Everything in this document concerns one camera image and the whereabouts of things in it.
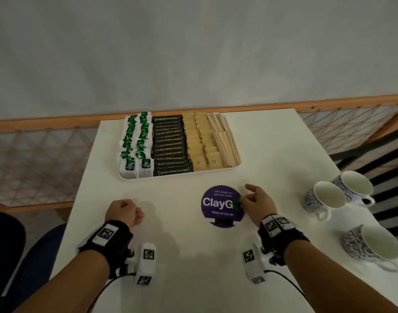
blue patterned mug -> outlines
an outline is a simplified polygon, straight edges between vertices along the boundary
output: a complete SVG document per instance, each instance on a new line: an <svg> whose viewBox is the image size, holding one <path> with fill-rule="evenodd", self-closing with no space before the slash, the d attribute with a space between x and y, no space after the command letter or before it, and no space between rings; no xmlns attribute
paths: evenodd
<svg viewBox="0 0 398 313"><path fill-rule="evenodd" d="M359 225L341 238L344 250L355 260L375 263L383 270L398 272L391 260L398 258L398 240L380 225ZM385 266L390 263L393 268Z"/></svg>
<svg viewBox="0 0 398 313"><path fill-rule="evenodd" d="M373 194L373 184L369 179L355 171L344 171L332 183L337 185L347 197L347 201L369 207L376 201L370 196ZM367 199L370 203L365 204L362 199Z"/></svg>
<svg viewBox="0 0 398 313"><path fill-rule="evenodd" d="M319 221L331 218L331 211L346 204L345 194L328 181L317 182L311 191L306 192L302 207L308 213L315 213Z"/></svg>

white wall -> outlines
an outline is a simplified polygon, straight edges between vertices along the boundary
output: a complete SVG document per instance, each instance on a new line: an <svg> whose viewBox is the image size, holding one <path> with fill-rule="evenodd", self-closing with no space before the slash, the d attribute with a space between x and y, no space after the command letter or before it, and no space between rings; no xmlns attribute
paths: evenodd
<svg viewBox="0 0 398 313"><path fill-rule="evenodd" d="M398 0L0 0L0 119L398 93Z"/></svg>

fist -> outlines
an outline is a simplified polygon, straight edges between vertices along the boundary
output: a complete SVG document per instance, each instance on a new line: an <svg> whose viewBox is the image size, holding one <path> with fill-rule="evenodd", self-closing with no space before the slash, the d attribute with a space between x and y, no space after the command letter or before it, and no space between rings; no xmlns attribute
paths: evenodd
<svg viewBox="0 0 398 313"><path fill-rule="evenodd" d="M112 220L122 221L131 230L134 226L143 222L144 216L144 212L132 200L116 200L111 203L108 211L106 211L105 222Z"/></svg>
<svg viewBox="0 0 398 313"><path fill-rule="evenodd" d="M262 188L253 184L245 184L245 188L254 193L240 197L239 202L255 225L260 226L267 216L277 214L273 199Z"/></svg>

cable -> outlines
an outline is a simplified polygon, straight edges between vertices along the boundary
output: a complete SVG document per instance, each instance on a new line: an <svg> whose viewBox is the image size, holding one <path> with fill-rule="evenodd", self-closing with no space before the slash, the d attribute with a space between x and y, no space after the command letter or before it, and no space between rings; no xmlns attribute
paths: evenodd
<svg viewBox="0 0 398 313"><path fill-rule="evenodd" d="M126 277L126 276L135 276L136 274L137 274L137 273L127 273L127 274L125 274L125 275L120 275L120 276L118 276L118 277L112 279L111 281L109 281L109 282L103 287L103 289L99 292L99 294L97 295L97 297L95 298L95 300L93 300L91 306L89 306L88 312L92 311L92 309L93 309L93 307L94 307L96 301L99 299L99 297L101 296L102 292L103 292L111 283L113 283L115 280L118 280L119 278Z"/></svg>
<svg viewBox="0 0 398 313"><path fill-rule="evenodd" d="M306 298L306 296L303 294L303 292L298 288L298 286L296 284L294 284L288 277L286 277L284 274L279 273L278 271L275 270L264 270L264 273L276 273L278 275L281 275L284 279L286 279L287 281L289 281L291 284L293 284L293 286L296 288L296 290L298 290L300 292L301 295L303 295L303 297L305 298L305 300L309 303L309 300Z"/></svg>

black wrist strap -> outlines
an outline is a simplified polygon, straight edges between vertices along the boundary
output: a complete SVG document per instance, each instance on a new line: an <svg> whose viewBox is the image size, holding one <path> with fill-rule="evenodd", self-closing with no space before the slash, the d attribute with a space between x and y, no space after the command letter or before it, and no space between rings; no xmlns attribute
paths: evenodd
<svg viewBox="0 0 398 313"><path fill-rule="evenodd" d="M294 240L309 239L298 231L295 225L286 217L281 215L267 216L258 230L264 249L274 251L278 257L283 258L286 248Z"/></svg>
<svg viewBox="0 0 398 313"><path fill-rule="evenodd" d="M96 250L105 256L109 264L109 279L112 279L115 271L123 266L127 258L128 244L133 236L124 222L108 221L88 238L80 252Z"/></svg>

